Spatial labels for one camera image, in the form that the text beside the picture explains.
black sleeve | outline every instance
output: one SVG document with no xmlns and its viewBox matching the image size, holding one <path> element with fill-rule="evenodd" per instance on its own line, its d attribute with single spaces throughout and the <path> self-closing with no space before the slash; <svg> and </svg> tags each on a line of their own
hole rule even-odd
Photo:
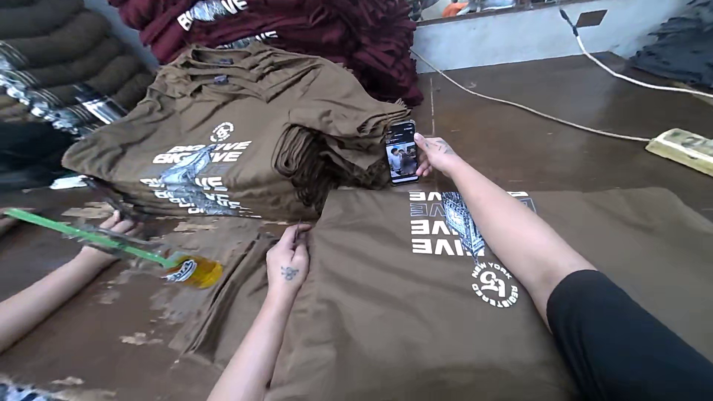
<svg viewBox="0 0 713 401">
<path fill-rule="evenodd" d="M 713 364 L 598 271 L 564 278 L 547 319 L 586 400 L 713 400 Z"/>
</svg>

forearm tattoo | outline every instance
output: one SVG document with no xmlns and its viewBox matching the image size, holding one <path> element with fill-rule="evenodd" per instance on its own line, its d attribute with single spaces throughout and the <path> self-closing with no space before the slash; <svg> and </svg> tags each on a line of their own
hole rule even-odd
<svg viewBox="0 0 713 401">
<path fill-rule="evenodd" d="M 292 279 L 299 273 L 299 269 L 293 269 L 290 266 L 282 266 L 282 277 L 287 281 L 292 281 Z"/>
</svg>

wall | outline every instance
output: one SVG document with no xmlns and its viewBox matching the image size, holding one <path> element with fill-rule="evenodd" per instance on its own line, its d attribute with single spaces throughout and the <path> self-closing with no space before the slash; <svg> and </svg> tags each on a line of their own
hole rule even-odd
<svg viewBox="0 0 713 401">
<path fill-rule="evenodd" d="M 593 0 L 563 6 L 576 23 L 586 11 L 607 9 L 601 25 L 579 30 L 590 53 L 631 57 L 659 24 L 676 16 L 688 0 Z M 580 54 L 572 29 L 555 6 L 419 26 L 413 49 L 443 70 L 549 59 Z M 419 73 L 433 71 L 418 57 Z"/>
</svg>

phone screen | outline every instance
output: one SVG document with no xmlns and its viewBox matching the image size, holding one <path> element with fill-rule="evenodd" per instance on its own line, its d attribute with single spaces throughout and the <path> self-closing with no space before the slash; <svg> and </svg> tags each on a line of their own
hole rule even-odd
<svg viewBox="0 0 713 401">
<path fill-rule="evenodd" d="M 419 167 L 417 148 L 414 142 L 416 124 L 404 121 L 391 126 L 386 140 L 386 156 L 389 158 L 391 183 L 401 184 L 417 181 L 416 169 Z"/>
</svg>

green squeegee handle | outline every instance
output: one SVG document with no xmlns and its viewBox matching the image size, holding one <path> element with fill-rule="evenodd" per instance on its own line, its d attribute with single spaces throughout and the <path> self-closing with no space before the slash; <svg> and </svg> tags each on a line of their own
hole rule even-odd
<svg viewBox="0 0 713 401">
<path fill-rule="evenodd" d="M 49 228 L 51 230 L 59 231 L 60 233 L 70 235 L 73 237 L 83 238 L 85 240 L 96 243 L 97 245 L 102 245 L 107 248 L 119 249 L 124 252 L 130 253 L 131 255 L 138 256 L 152 262 L 160 263 L 164 268 L 172 268 L 175 266 L 175 262 L 172 262 L 166 258 L 162 258 L 155 253 L 146 252 L 139 248 L 134 248 L 133 246 L 114 241 L 110 238 L 104 237 L 99 234 L 90 233 L 85 230 L 80 230 L 79 228 L 74 228 L 70 225 L 65 225 L 48 218 L 36 215 L 34 213 L 26 212 L 17 208 L 10 208 L 5 210 L 5 214 L 17 218 L 19 220 L 24 220 L 28 223 L 33 223 L 36 225 L 41 225 L 42 227 Z"/>
</svg>

